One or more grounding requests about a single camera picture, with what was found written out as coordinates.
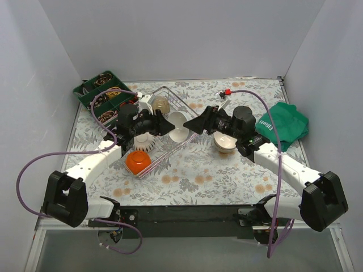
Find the white round bowl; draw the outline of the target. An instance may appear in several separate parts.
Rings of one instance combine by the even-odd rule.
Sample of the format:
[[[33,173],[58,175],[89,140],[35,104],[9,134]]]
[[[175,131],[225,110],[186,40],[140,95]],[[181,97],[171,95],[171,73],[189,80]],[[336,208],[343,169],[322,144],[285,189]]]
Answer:
[[[189,136],[189,130],[184,127],[184,123],[189,121],[189,115],[185,112],[174,111],[167,120],[175,125],[175,129],[169,132],[169,137],[176,143],[184,142]]]

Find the tan brown bowl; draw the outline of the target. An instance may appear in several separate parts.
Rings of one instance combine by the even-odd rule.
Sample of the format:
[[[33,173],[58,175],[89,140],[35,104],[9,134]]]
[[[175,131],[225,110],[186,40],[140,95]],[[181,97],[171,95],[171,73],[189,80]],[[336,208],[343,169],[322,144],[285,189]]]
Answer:
[[[170,112],[170,103],[168,99],[163,96],[157,96],[152,103],[153,111],[159,109],[162,114],[168,114]]]

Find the beige floral bowl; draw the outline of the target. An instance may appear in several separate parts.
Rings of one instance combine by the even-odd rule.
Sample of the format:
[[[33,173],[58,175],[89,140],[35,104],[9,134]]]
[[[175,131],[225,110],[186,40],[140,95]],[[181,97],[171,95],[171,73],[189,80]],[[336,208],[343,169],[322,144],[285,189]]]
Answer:
[[[232,150],[236,148],[237,140],[217,131],[214,133],[214,142],[221,149]]]

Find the pale green rimmed bowl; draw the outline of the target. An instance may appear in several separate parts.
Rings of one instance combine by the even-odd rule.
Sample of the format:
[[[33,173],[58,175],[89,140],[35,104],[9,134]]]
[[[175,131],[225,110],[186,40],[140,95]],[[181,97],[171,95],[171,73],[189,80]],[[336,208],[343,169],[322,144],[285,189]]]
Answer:
[[[235,151],[235,149],[236,149],[235,147],[234,148],[222,148],[218,145],[215,145],[215,148],[218,152],[223,153],[223,154],[231,153],[231,152]]]

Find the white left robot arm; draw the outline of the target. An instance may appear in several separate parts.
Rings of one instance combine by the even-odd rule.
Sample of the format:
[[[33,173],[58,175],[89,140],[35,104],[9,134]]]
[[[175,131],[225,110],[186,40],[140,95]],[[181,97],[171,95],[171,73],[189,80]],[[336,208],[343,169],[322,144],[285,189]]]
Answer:
[[[164,136],[174,130],[160,110],[151,113],[136,105],[123,105],[116,127],[109,131],[98,148],[65,172],[54,171],[48,178],[42,211],[68,226],[77,227],[85,219],[101,218],[110,227],[121,219],[120,205],[107,197],[90,198],[88,188],[112,163],[133,146],[134,138],[144,133]]]

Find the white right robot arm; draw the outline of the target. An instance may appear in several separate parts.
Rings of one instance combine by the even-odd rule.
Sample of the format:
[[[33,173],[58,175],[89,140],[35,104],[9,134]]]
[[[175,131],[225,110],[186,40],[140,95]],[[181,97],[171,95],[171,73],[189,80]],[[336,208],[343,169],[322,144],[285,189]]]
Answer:
[[[255,130],[255,123],[249,107],[238,106],[229,116],[223,109],[208,106],[201,115],[183,125],[197,134],[220,132],[236,139],[236,148],[242,156],[278,175],[300,196],[293,200],[278,194],[268,195],[247,214],[248,220],[258,220],[267,226],[277,218],[295,219],[321,232],[348,211],[338,175],[331,171],[320,173],[279,152]]]

